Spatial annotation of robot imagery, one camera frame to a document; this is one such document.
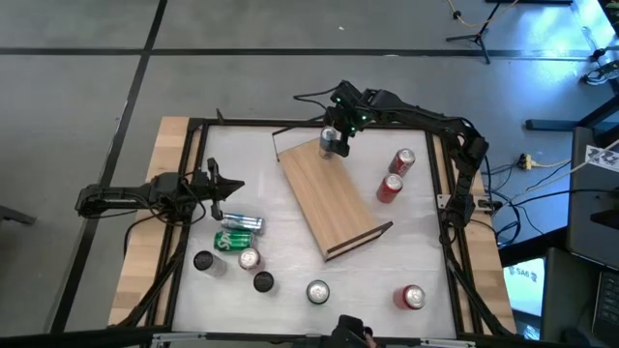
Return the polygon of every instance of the white table surface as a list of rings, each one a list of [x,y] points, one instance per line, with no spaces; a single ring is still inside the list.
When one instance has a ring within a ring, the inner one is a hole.
[[[348,314],[362,319],[376,336],[454,338],[425,134],[365,130],[350,139],[350,155],[342,159],[345,167],[377,224],[391,220],[394,226],[379,239],[325,263],[276,160],[271,137],[276,130],[209,128],[204,168],[206,159],[214,157],[224,178],[245,181],[221,208],[265,218],[266,230],[257,248],[278,292],[256,292],[252,275],[238,267],[238,254],[214,250],[214,236],[221,229],[213,219],[204,219],[191,229],[173,330],[330,334],[339,316]],[[319,132],[295,129],[276,135],[278,151],[309,141]],[[417,160],[404,177],[404,188],[396,200],[380,203],[376,189],[394,154],[403,147],[412,149]],[[211,278],[193,267],[193,257],[203,249],[227,263],[224,276]],[[326,304],[311,304],[306,298],[306,287],[314,279],[326,281],[331,288]],[[422,309],[401,310],[393,305],[393,291],[405,284],[424,288],[427,299]]]

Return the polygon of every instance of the soda can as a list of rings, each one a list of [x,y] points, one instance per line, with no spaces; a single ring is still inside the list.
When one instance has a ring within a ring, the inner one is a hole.
[[[404,182],[398,174],[388,174],[376,191],[376,198],[383,203],[391,203],[402,190]]]
[[[325,127],[320,131],[320,149],[318,155],[321,158],[328,160],[333,156],[333,153],[329,151],[329,145],[333,140],[338,137],[338,132],[333,127]]]
[[[400,309],[421,309],[426,304],[426,293],[418,285],[406,285],[394,291],[394,304]]]
[[[258,250],[248,247],[239,255],[239,266],[246,271],[260,272],[264,270],[264,260]]]
[[[226,270],[225,261],[208,250],[202,250],[193,257],[193,266],[209,276],[223,276]]]
[[[260,272],[253,278],[253,288],[259,293],[275,293],[275,279],[268,272]]]
[[[415,153],[411,149],[400,149],[389,164],[389,172],[404,177],[408,169],[415,164]]]
[[[240,214],[223,213],[221,227],[237,231],[247,231],[261,235],[264,227],[264,218],[246,217]]]
[[[327,300],[329,300],[330,294],[331,290],[329,290],[329,285],[318,279],[310,282],[306,290],[308,300],[315,305],[322,305],[326,303]]]
[[[221,231],[215,234],[213,245],[219,251],[241,251],[253,247],[253,234],[242,231]]]

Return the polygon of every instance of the concrete floor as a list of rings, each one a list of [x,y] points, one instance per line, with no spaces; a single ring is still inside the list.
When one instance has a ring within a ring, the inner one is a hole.
[[[142,48],[157,4],[1,0],[0,47]],[[482,0],[456,4],[471,22],[485,20],[492,8]],[[475,31],[452,20],[447,3],[436,0],[175,0],[167,6],[155,47],[475,49],[444,42]],[[491,23],[486,39],[489,49],[555,55],[614,42],[594,0],[571,7],[518,5]],[[0,204],[39,218],[32,227],[0,226],[0,335],[46,330],[82,223],[74,211],[76,195],[98,180],[137,61],[0,56]],[[609,86],[578,82],[595,67],[585,59],[547,57],[495,57],[489,66],[479,57],[152,57],[113,185],[143,182],[162,116],[213,117],[218,107],[230,118],[307,119],[320,110],[290,96],[325,90],[343,78],[467,117],[489,141],[492,166],[520,153],[556,162],[570,156],[571,135],[526,131],[523,121],[576,120],[605,102],[612,96]],[[502,192],[519,193],[548,173],[515,171]],[[494,186],[502,181],[493,179]],[[568,185],[566,178],[539,193]],[[567,196],[527,208],[543,231],[567,220]],[[512,219],[505,210],[494,226]],[[100,223],[68,330],[105,326],[122,267],[123,233],[132,220]],[[524,221],[518,240],[536,234]]]

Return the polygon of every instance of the red can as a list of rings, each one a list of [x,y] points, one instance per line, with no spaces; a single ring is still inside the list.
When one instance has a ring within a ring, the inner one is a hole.
[[[389,172],[404,177],[408,169],[415,164],[415,153],[411,149],[400,149],[389,164]]]
[[[391,203],[402,190],[403,181],[398,174],[388,174],[378,187],[376,198],[383,203]]]
[[[394,304],[400,309],[421,309],[426,304],[426,293],[417,285],[406,285],[394,291]]]

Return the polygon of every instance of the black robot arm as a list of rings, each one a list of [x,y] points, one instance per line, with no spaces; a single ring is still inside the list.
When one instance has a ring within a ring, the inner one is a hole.
[[[207,167],[208,173],[192,173],[191,184],[184,176],[170,172],[136,188],[89,185],[79,193],[75,209],[85,218],[95,218],[110,209],[149,209],[167,221],[181,221],[190,218],[193,209],[208,199],[213,201],[211,216],[220,220],[219,202],[245,183],[223,178],[215,159],[207,159]]]
[[[464,227],[475,209],[471,188],[482,165],[488,144],[473,125],[461,117],[446,117],[419,106],[407,104],[385,90],[367,89],[363,93],[350,82],[342,81],[334,90],[325,114],[325,124],[341,133],[330,151],[348,156],[348,138],[375,122],[380,125],[401,123],[439,136],[458,170],[456,192],[451,196],[442,217],[454,227]]]

